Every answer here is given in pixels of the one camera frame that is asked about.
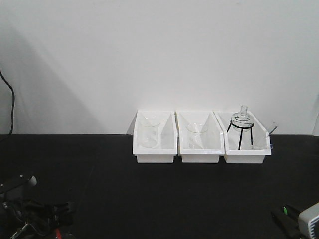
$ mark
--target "glass flask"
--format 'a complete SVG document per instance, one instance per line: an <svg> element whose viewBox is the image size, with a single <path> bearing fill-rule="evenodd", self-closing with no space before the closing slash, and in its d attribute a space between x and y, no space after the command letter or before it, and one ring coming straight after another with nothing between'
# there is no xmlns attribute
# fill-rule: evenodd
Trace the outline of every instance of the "glass flask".
<svg viewBox="0 0 319 239"><path fill-rule="evenodd" d="M240 112L237 112L232 115L231 120L233 122L233 128L236 131L241 131L241 128L248 128L244 129L243 131L246 132L254 125L254 118L247 112L248 106L241 106Z"/></svg>

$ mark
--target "black tabletop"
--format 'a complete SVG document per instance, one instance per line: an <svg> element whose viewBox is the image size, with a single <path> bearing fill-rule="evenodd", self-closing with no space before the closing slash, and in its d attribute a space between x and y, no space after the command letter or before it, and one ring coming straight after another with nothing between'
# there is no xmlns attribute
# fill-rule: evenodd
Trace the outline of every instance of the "black tabletop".
<svg viewBox="0 0 319 239"><path fill-rule="evenodd" d="M319 201L319 138L273 135L263 164L137 164L128 135L13 135L0 182L32 170L26 197L74 201L79 239L281 239L272 208Z"/></svg>

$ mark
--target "white plastic bin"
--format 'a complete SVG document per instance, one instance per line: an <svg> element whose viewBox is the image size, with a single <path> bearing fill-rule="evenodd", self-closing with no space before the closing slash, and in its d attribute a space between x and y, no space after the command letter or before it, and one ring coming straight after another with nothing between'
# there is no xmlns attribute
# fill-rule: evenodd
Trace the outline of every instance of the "white plastic bin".
<svg viewBox="0 0 319 239"><path fill-rule="evenodd" d="M177 155L177 128L173 111L137 112L133 154L138 163L173 163L174 155Z"/></svg>
<svg viewBox="0 0 319 239"><path fill-rule="evenodd" d="M177 112L177 122L183 163L218 163L224 136L213 112Z"/></svg>
<svg viewBox="0 0 319 239"><path fill-rule="evenodd" d="M251 112L249 114L254 118L254 147L251 146L251 134L248 131L243 133L240 150L238 150L240 132L231 127L227 133L231 117L236 112L214 113L224 132L226 152L224 157L227 163L263 163L265 155L271 155L268 132Z"/></svg>

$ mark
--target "glassware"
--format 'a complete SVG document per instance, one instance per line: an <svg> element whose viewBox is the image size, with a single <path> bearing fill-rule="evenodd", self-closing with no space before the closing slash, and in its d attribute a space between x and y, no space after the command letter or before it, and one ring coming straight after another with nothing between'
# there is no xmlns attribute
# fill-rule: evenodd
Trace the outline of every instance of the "glassware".
<svg viewBox="0 0 319 239"><path fill-rule="evenodd" d="M200 123L189 123L186 126L188 130L188 146L190 149L204 149L203 142L207 137L208 126Z"/></svg>
<svg viewBox="0 0 319 239"><path fill-rule="evenodd" d="M154 148L159 141L159 123L154 118L145 118L140 127L139 144L145 148Z"/></svg>
<svg viewBox="0 0 319 239"><path fill-rule="evenodd" d="M234 130L240 132L240 128L251 128L254 125L254 118L247 112L248 106L241 106L240 112L232 115L231 120L233 123Z"/></svg>

